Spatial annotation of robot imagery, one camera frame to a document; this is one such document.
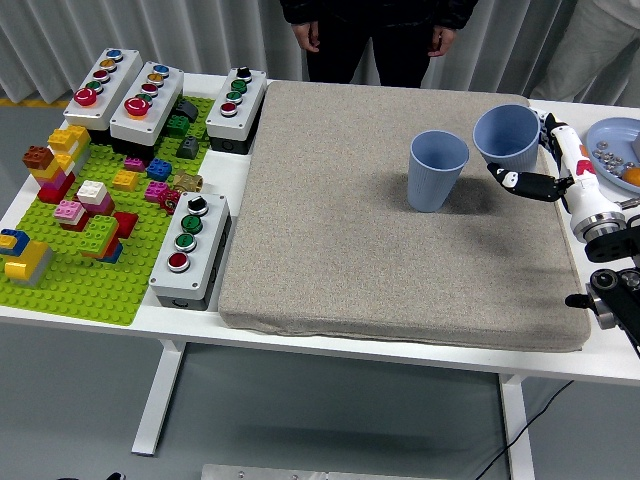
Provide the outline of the person's right hand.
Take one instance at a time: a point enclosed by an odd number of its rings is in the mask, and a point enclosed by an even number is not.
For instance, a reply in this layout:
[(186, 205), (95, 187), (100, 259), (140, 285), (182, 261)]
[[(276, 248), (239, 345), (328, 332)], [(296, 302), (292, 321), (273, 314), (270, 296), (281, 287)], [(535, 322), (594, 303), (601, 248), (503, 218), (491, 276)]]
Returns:
[(320, 40), (317, 21), (292, 24), (291, 30), (302, 50), (310, 53), (319, 52)]

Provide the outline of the person's left hand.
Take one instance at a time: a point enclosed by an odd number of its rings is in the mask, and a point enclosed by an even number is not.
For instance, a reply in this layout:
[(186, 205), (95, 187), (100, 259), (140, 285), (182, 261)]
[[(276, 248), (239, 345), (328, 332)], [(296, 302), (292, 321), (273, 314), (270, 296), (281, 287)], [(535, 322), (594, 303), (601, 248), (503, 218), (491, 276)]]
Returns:
[(430, 57), (442, 57), (446, 55), (456, 40), (457, 30), (435, 25), (432, 33), (432, 42), (428, 55)]

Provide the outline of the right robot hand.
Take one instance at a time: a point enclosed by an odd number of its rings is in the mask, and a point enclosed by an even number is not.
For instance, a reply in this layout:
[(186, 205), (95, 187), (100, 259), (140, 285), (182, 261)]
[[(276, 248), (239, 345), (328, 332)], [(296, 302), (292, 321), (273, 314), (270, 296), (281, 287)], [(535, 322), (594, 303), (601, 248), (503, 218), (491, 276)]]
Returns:
[(602, 194), (587, 149), (576, 131), (551, 112), (536, 109), (534, 113), (543, 133), (539, 144), (551, 153), (561, 176), (516, 172), (490, 163), (487, 169), (494, 179), (516, 196), (544, 202), (562, 199), (578, 238), (602, 224), (622, 228), (625, 222), (622, 207)]

